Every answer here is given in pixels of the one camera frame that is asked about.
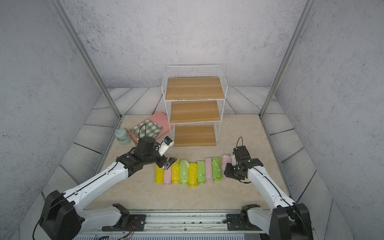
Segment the pink bag roll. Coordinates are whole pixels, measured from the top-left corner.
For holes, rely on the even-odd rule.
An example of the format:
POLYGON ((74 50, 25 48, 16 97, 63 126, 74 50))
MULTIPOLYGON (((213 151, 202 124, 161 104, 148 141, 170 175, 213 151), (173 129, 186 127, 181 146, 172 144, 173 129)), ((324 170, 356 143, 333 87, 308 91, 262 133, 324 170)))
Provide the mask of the pink bag roll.
POLYGON ((226 166, 227 166, 228 163, 230 163, 230 164, 232 163, 232 158, 229 155, 224 155, 223 156, 223 160, 222 160, 222 173, 223 173, 223 178, 226 179, 226 180, 229 179, 225 175, 225 169, 226 169, 226 166))
POLYGON ((212 173, 212 158, 205 158, 206 166, 206 182, 213 184, 213 173, 212 173))
POLYGON ((171 168, 168 168, 167 170, 164 170, 164 185, 170 185, 172 183, 172 170, 171 168))

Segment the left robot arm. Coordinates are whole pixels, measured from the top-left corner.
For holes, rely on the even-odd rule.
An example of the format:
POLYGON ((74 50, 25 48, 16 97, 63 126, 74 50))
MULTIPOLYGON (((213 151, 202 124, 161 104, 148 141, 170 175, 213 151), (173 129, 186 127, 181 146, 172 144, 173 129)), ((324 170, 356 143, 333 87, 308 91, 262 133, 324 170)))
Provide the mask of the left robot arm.
POLYGON ((86 210, 86 206, 115 184, 131 177, 143 166, 156 164, 167 170, 176 158, 165 152, 173 146, 171 138, 158 143, 152 137, 142 137, 137 146, 117 157, 116 162, 84 183, 60 193, 55 190, 45 200, 40 226, 52 240, 72 240, 79 233, 104 228, 112 231, 134 231, 141 227, 128 209, 113 204, 103 209, 86 210))

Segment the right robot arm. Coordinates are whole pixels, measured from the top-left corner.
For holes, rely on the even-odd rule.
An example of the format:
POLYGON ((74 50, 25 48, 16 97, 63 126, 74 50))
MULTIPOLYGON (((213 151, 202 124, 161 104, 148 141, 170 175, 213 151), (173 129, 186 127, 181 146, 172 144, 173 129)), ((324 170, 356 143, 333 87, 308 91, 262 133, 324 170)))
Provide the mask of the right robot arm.
POLYGON ((263 163, 257 158, 251 158, 246 146, 234 148, 232 159, 237 164, 226 164, 224 175, 238 181, 248 179, 256 186, 272 211, 269 213, 257 204, 243 206, 240 215, 235 218, 240 221, 242 228, 258 228, 271 240, 314 238, 309 209, 285 194, 269 176, 263 163))

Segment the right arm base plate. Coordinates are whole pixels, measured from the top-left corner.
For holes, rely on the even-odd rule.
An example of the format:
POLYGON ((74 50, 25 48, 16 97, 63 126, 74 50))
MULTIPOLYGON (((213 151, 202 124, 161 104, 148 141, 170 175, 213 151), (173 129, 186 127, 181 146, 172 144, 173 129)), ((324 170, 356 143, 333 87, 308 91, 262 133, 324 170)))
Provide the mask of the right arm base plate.
POLYGON ((227 225, 228 231, 263 231, 252 225, 242 214, 227 214, 223 223, 227 225))

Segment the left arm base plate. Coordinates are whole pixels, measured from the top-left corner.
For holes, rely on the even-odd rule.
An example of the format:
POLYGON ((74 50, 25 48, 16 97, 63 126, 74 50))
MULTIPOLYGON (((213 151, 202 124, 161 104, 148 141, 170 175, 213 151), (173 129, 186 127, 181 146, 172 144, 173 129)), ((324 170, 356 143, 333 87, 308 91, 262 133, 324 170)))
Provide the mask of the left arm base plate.
POLYGON ((142 232, 144 231, 146 215, 123 215, 114 226, 102 227, 103 232, 142 232))

